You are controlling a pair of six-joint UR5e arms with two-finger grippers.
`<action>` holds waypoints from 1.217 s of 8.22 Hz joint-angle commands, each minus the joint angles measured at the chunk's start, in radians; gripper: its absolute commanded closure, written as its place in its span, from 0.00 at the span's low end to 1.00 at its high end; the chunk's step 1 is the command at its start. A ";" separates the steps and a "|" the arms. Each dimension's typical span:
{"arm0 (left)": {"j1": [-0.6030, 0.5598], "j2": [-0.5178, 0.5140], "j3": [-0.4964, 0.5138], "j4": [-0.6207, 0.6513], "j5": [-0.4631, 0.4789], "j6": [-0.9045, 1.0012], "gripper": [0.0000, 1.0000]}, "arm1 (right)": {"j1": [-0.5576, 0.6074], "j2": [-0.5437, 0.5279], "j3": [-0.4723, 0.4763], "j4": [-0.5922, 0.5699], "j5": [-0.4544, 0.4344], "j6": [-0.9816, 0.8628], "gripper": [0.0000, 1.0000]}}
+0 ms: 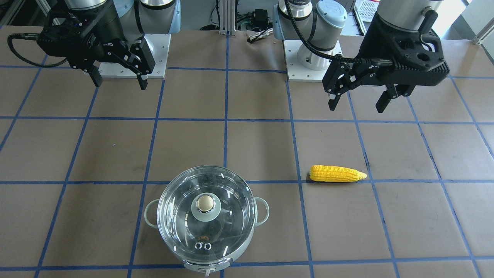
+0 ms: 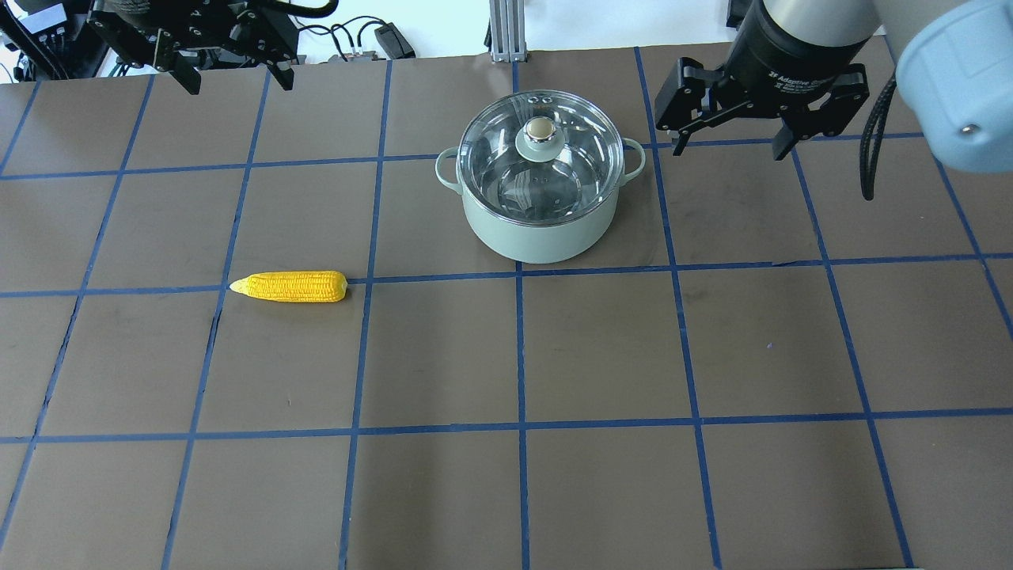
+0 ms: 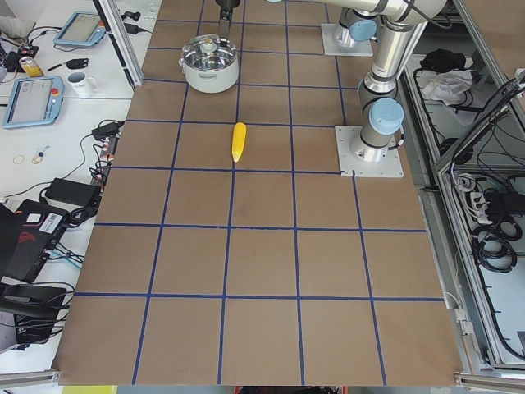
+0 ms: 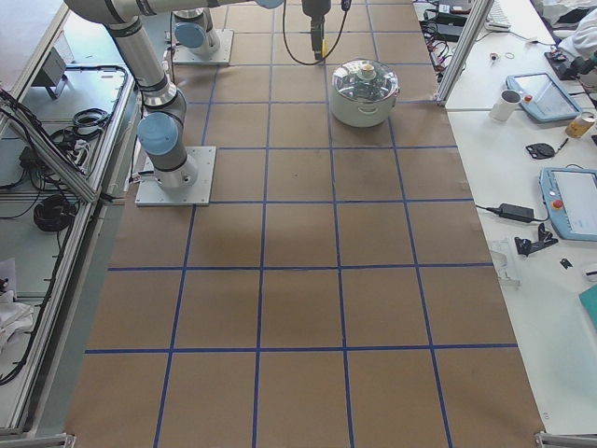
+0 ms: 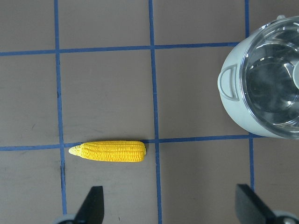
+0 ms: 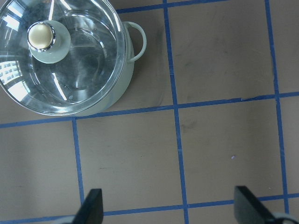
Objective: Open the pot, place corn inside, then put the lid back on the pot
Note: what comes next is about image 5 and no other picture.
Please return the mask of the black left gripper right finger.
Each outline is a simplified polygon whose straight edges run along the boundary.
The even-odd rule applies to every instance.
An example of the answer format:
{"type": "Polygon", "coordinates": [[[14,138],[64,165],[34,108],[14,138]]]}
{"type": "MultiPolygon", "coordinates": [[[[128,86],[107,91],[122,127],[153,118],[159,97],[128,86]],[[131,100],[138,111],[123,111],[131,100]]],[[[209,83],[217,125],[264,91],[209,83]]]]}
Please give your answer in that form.
{"type": "Polygon", "coordinates": [[[274,212],[247,184],[235,188],[235,213],[241,224],[274,224],[274,212]]]}

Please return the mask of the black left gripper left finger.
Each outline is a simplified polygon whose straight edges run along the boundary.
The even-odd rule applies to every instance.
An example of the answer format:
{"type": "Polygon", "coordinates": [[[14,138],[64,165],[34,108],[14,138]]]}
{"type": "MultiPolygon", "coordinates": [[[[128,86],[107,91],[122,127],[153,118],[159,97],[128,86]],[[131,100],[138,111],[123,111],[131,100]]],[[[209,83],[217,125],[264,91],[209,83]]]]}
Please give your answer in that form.
{"type": "Polygon", "coordinates": [[[75,224],[101,224],[104,219],[104,195],[102,186],[93,186],[75,215],[75,224]]]}

